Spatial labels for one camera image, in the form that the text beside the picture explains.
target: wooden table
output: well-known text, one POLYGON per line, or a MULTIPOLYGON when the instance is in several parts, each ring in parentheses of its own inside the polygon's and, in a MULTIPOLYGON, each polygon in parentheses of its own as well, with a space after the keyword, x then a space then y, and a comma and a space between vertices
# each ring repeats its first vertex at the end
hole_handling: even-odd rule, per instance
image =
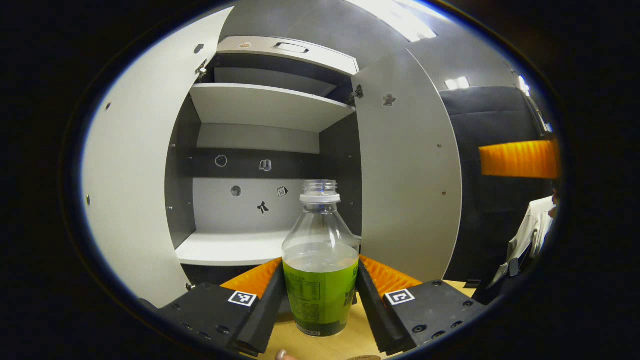
MULTIPOLYGON (((446 281, 466 296, 473 296, 475 289, 463 288, 464 282, 446 281)), ((280 349, 297 357, 299 360, 347 360, 352 357, 364 355, 376 355, 381 359, 389 356, 378 352, 378 346, 369 327, 369 321, 365 314, 360 296, 358 303, 351 307, 347 327, 339 334, 326 338, 317 338, 303 334, 289 316, 278 319, 273 328, 273 334, 269 341, 269 347, 265 354, 254 359, 274 360, 280 349)))

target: open cabinet door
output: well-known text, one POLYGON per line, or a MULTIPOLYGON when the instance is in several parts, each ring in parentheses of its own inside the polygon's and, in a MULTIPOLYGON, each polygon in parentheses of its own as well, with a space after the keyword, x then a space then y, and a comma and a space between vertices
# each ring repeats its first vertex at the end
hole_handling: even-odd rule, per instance
POLYGON ((93 238, 115 275, 156 307, 183 295, 188 281, 166 217, 167 148, 196 69, 216 54, 232 9, 196 21, 142 54, 103 98, 86 139, 82 201, 93 238), (196 53, 199 44, 204 47, 196 53))
POLYGON ((362 254, 441 279, 458 236, 460 157, 435 85, 405 49, 351 78, 362 153, 362 254))

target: plastic bottle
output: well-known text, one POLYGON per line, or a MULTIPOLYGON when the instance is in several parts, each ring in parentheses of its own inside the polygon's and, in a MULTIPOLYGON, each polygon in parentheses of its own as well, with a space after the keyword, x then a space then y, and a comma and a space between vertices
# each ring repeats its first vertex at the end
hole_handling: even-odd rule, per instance
POLYGON ((289 303, 298 329, 331 336, 347 325, 360 240, 337 211, 334 180, 306 180, 303 211, 282 244, 289 303))

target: drawer handle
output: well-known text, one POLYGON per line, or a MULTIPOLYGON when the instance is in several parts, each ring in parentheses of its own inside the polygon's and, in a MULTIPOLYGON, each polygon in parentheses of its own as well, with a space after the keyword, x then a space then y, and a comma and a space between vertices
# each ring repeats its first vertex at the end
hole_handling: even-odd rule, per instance
POLYGON ((294 53, 300 53, 300 54, 306 54, 306 53, 309 52, 309 49, 307 49, 304 46, 300 46, 300 45, 296 45, 296 44, 290 44, 288 42, 279 42, 274 47, 280 47, 282 50, 293 51, 294 53), (300 50, 297 50, 297 49, 291 48, 291 47, 298 47, 298 48, 304 49, 304 51, 300 51, 300 50))

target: green bottle label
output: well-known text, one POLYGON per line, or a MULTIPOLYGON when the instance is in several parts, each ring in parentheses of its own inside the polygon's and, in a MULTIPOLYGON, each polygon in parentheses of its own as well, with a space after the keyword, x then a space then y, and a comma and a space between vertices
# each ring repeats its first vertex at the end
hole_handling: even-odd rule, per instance
POLYGON ((298 328, 308 335, 337 334, 347 324, 358 262, 334 272, 305 272, 284 263, 287 293, 298 328))

